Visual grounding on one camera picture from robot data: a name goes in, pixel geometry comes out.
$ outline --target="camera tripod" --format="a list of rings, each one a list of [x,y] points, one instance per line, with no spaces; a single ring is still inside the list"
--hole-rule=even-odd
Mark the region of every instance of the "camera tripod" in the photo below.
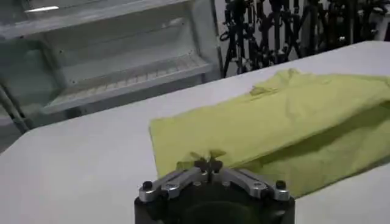
[[[229,40],[229,48],[227,49],[223,77],[227,76],[230,62],[235,59],[237,64],[237,74],[242,74],[247,71],[244,48],[244,15],[246,13],[246,2],[244,0],[225,0],[225,22],[228,31],[223,33],[219,39],[221,41]]]
[[[316,27],[318,28],[318,17],[321,20],[322,28],[324,30],[324,39],[325,45],[329,46],[328,39],[328,24],[325,18],[325,10],[322,3],[319,3],[319,0],[308,0],[308,5],[303,8],[302,17],[299,22],[294,22],[294,37],[292,40],[297,40],[299,37],[299,32],[302,29],[303,23],[305,22],[308,15],[310,15],[310,28],[309,28],[309,45],[306,48],[306,55],[314,55],[318,52],[320,41],[316,41]],[[287,49],[287,54],[291,52],[291,45]]]
[[[263,53],[263,66],[269,66],[269,63],[278,64],[288,61],[289,53],[294,48],[299,58],[302,57],[300,47],[297,42],[298,36],[294,35],[291,29],[291,21],[297,23],[299,20],[299,3],[294,0],[294,8],[297,10],[292,14],[289,9],[289,2],[282,0],[270,0],[272,12],[265,16],[263,12],[263,1],[260,0],[260,7],[258,7],[258,16],[261,22],[259,31],[261,32],[260,51]],[[285,26],[285,46],[280,48],[280,28]],[[275,48],[273,51],[269,50],[269,29],[274,26]]]

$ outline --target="white shelf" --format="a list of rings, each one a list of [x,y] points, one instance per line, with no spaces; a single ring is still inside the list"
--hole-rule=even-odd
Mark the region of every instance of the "white shelf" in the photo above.
[[[186,55],[160,61],[142,68],[89,79],[65,89],[43,113],[54,113],[115,96],[131,93],[163,83],[210,72],[213,65],[197,55]]]
[[[58,9],[48,12],[52,16],[0,26],[0,39],[9,40],[186,1],[189,0],[128,0],[120,1],[120,4],[116,4],[116,1],[100,1],[77,7],[76,10]]]

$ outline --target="white table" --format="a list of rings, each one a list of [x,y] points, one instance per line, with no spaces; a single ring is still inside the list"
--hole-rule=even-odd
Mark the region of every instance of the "white table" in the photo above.
[[[390,43],[361,43],[34,129],[0,156],[0,223],[133,223],[139,185],[157,177],[151,119],[246,93],[280,69],[390,74],[389,56]],[[389,223],[386,184],[390,165],[301,198],[296,223]]]

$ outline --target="yellow cloth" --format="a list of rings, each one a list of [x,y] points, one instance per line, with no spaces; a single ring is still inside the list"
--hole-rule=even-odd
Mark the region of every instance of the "yellow cloth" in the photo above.
[[[158,174],[213,155],[299,197],[390,155],[389,100],[389,77],[280,71],[243,96],[152,121]]]

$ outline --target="metal bracket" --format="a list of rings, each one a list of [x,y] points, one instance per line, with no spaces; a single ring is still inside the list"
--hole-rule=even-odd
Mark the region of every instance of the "metal bracket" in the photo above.
[[[290,199],[290,193],[286,189],[286,186],[283,186],[283,187],[279,186],[278,187],[276,183],[270,183],[267,180],[265,180],[264,177],[256,175],[248,170],[241,169],[241,170],[239,170],[239,172],[241,172],[243,175],[245,175],[251,179],[254,179],[254,180],[257,180],[257,181],[260,181],[260,182],[266,184],[269,188],[271,188],[273,190],[275,200],[288,201]]]
[[[190,170],[182,173],[181,175],[175,177],[173,180],[165,183],[161,190],[168,193],[168,199],[176,198],[180,195],[180,191],[187,187],[190,183],[195,181],[204,182],[207,181],[208,173],[202,172],[200,168],[193,167]]]
[[[261,191],[266,190],[267,186],[258,180],[251,179],[239,171],[222,168],[218,173],[222,183],[232,182],[243,188],[250,196],[261,198]]]
[[[162,192],[168,193],[168,199],[176,198],[180,191],[192,182],[207,181],[208,173],[202,172],[198,167],[189,170],[175,170],[165,177],[143,186],[139,189],[138,197],[142,202],[154,201]]]
[[[157,181],[154,181],[152,183],[151,188],[145,188],[144,186],[140,187],[138,197],[142,202],[154,201],[161,193],[161,186],[165,184],[167,181],[181,175],[182,173],[184,173],[183,170],[181,171],[175,170],[167,174],[165,177],[158,179]]]

